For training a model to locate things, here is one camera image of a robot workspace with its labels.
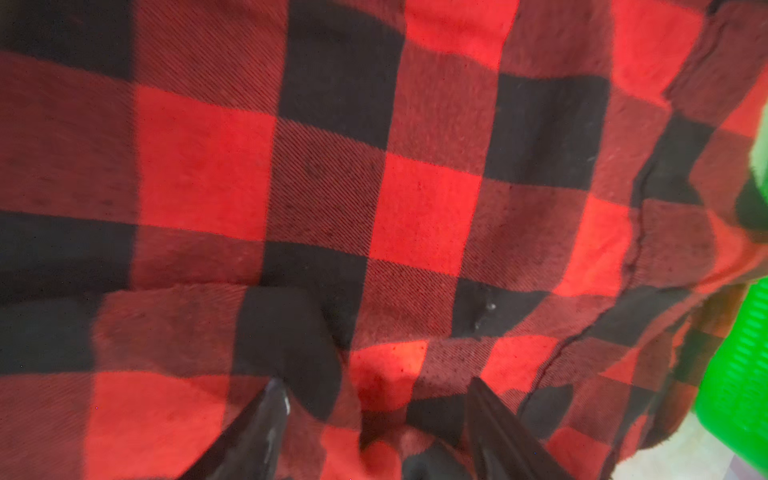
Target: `red and black plaid fabric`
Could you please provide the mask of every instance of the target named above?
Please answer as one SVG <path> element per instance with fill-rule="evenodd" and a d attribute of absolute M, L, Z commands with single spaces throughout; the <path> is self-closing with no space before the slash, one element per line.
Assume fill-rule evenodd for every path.
<path fill-rule="evenodd" d="M 607 478 L 768 272 L 765 3 L 10 11 L 3 478 L 174 478 L 267 376 L 279 478 L 470 478 L 473 376 Z"/>

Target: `red square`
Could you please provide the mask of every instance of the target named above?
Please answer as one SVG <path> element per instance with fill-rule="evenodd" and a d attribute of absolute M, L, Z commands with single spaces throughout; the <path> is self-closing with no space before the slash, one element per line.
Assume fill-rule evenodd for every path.
<path fill-rule="evenodd" d="M 275 118 L 137 87 L 143 225 L 263 240 Z"/>
<path fill-rule="evenodd" d="M 427 342 L 387 343 L 349 354 L 349 376 L 363 410 L 391 412 L 410 402 Z"/>
<path fill-rule="evenodd" d="M 688 334 L 688 331 L 689 331 L 689 330 L 691 329 L 691 327 L 692 327 L 692 325 L 691 325 L 691 324 L 694 322 L 694 320 L 692 320 L 692 317 L 694 317 L 694 314 L 692 314 L 692 313 L 691 313 L 691 314 L 689 314 L 689 315 L 686 315 L 686 317 L 687 317 L 687 318 L 686 318 L 686 320 L 684 321 L 684 323 L 683 323 L 682 327 L 680 327 L 679 329 L 677 329 L 677 332 L 676 332 L 676 333 L 674 334 L 674 336 L 672 337 L 672 351 L 670 352 L 670 355 L 669 355 L 669 360 L 670 360 L 670 362 L 669 362 L 669 364 L 667 365 L 667 368 L 668 368 L 668 369 L 673 369 L 673 368 L 675 368 L 675 366 L 677 365 L 677 356 L 678 356 L 680 353 L 682 353 L 682 349 L 681 349 L 681 346 L 682 346 L 682 345 L 683 345 L 683 343 L 685 342 L 685 337 L 687 336 L 687 334 Z M 726 325 L 727 325 L 727 327 L 728 327 L 728 328 L 727 328 L 727 331 L 728 331 L 728 332 L 730 331 L 730 327 L 731 327 L 731 326 L 733 326 L 733 321 L 734 321 L 734 320 L 735 320 L 735 319 L 732 317 L 732 318 L 731 318 L 731 319 L 728 321 L 728 323 L 726 324 Z"/>
<path fill-rule="evenodd" d="M 647 420 L 647 415 L 640 415 L 635 423 L 633 423 L 629 428 L 627 434 L 624 436 L 624 441 L 621 443 L 621 450 L 619 450 L 619 461 L 630 458 L 637 451 L 637 448 L 640 447 L 643 428 L 645 427 L 645 422 L 647 422 Z"/>
<path fill-rule="evenodd" d="M 711 271 L 717 253 L 706 209 L 655 199 L 643 202 L 643 247 L 634 285 L 696 285 Z"/>
<path fill-rule="evenodd" d="M 480 180 L 387 154 L 371 258 L 458 275 Z"/>
<path fill-rule="evenodd" d="M 82 480 L 91 378 L 0 376 L 1 477 Z"/>
<path fill-rule="evenodd" d="M 111 293 L 92 329 L 96 370 L 227 375 L 244 294 L 215 283 Z"/>
<path fill-rule="evenodd" d="M 362 460 L 371 478 L 378 480 L 400 480 L 402 460 L 400 454 L 389 443 L 378 440 L 362 451 Z"/>
<path fill-rule="evenodd" d="M 566 339 L 590 326 L 615 299 L 607 296 L 547 295 L 533 312 L 505 336 L 543 335 Z"/>
<path fill-rule="evenodd" d="M 480 375 L 497 394 L 509 389 L 527 392 L 538 369 L 544 364 L 558 339 L 548 336 L 515 336 L 499 339 Z"/>
<path fill-rule="evenodd" d="M 408 458 L 425 452 L 435 444 L 435 437 L 419 429 L 402 429 L 389 435 L 390 443 L 400 453 L 400 458 Z"/>
<path fill-rule="evenodd" d="M 580 381 L 574 386 L 574 399 L 563 425 L 612 444 L 627 410 L 631 390 L 626 383 L 599 375 Z"/>
<path fill-rule="evenodd" d="M 704 206 L 722 220 L 738 225 L 736 203 L 750 181 L 751 138 L 719 128 L 690 169 L 688 179 Z"/>
<path fill-rule="evenodd" d="M 288 1 L 137 0 L 136 82 L 211 104 L 277 113 Z"/>
<path fill-rule="evenodd" d="M 97 374 L 84 477 L 177 477 L 221 433 L 226 397 L 226 376 Z"/>
<path fill-rule="evenodd" d="M 628 352 L 626 346 L 584 336 L 559 352 L 557 360 L 547 368 L 546 376 L 541 378 L 540 386 L 560 386 L 594 377 Z"/>
<path fill-rule="evenodd" d="M 552 434 L 547 450 L 574 478 L 595 480 L 611 447 L 571 427 L 563 427 Z"/>
<path fill-rule="evenodd" d="M 498 74 L 467 58 L 406 42 L 387 151 L 482 175 L 497 83 Z"/>
<path fill-rule="evenodd" d="M 589 195 L 571 261 L 554 293 L 617 296 L 624 283 L 624 260 L 633 242 L 629 208 Z"/>
<path fill-rule="evenodd" d="M 632 385 L 652 392 L 661 390 L 670 368 L 672 337 L 671 332 L 664 330 L 643 346 L 637 355 Z"/>
<path fill-rule="evenodd" d="M 413 386 L 413 399 L 436 399 L 466 393 L 469 382 L 480 376 L 488 363 L 495 342 L 496 338 L 491 337 L 429 342 L 422 371 Z"/>
<path fill-rule="evenodd" d="M 637 357 L 640 355 L 640 349 L 634 348 L 627 352 L 621 359 L 608 367 L 607 370 L 600 375 L 608 379 L 616 380 L 617 382 L 623 382 L 627 385 L 632 385 L 632 379 L 634 378 L 634 369 L 637 366 Z"/>
<path fill-rule="evenodd" d="M 131 262 L 131 288 L 185 283 L 257 285 L 264 242 L 141 225 Z"/>
<path fill-rule="evenodd" d="M 0 209 L 136 223 L 133 87 L 0 51 Z"/>
<path fill-rule="evenodd" d="M 320 443 L 325 424 L 312 416 L 301 402 L 291 395 L 290 415 L 274 478 L 318 478 L 326 461 L 326 451 Z"/>
<path fill-rule="evenodd" d="M 360 431 L 339 429 L 331 425 L 323 428 L 320 444 L 326 450 L 326 461 L 320 480 L 348 480 L 369 478 L 366 465 L 360 457 Z"/>
<path fill-rule="evenodd" d="M 699 37 L 703 15 L 661 0 L 612 0 L 612 79 L 635 97 L 667 107 L 664 89 Z"/>
<path fill-rule="evenodd" d="M 349 375 L 349 355 L 344 359 L 346 363 L 342 367 L 341 385 L 333 404 L 333 411 L 326 420 L 326 425 L 341 429 L 360 430 L 362 428 L 362 416 L 360 412 L 360 397 L 356 385 Z"/>
<path fill-rule="evenodd" d="M 610 2 L 520 2 L 517 18 L 504 43 L 504 73 L 607 77 L 613 35 Z"/>
<path fill-rule="evenodd" d="M 757 77 L 749 93 L 746 94 L 739 106 L 730 112 L 721 127 L 744 137 L 755 138 L 767 101 L 768 66 L 763 67 L 763 72 Z"/>
<path fill-rule="evenodd" d="M 581 190 L 484 179 L 462 276 L 518 292 L 552 291 L 571 258 L 586 200 Z"/>
<path fill-rule="evenodd" d="M 281 118 L 267 238 L 366 255 L 385 158 L 363 142 Z"/>
<path fill-rule="evenodd" d="M 451 335 L 456 277 L 369 260 L 352 348 Z"/>
<path fill-rule="evenodd" d="M 653 153 L 669 117 L 668 110 L 613 87 L 590 193 L 629 205 L 635 179 Z"/>
<path fill-rule="evenodd" d="M 409 0 L 406 36 L 432 50 L 464 55 L 498 70 L 517 9 L 517 0 L 491 0 L 482 6 L 473 0 Z"/>

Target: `green plastic container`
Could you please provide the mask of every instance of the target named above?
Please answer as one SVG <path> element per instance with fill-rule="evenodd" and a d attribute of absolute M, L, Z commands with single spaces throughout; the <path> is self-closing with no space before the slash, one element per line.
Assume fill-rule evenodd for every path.
<path fill-rule="evenodd" d="M 768 105 L 750 166 L 768 200 Z M 768 477 L 768 277 L 750 287 L 707 367 L 695 409 L 707 430 Z"/>

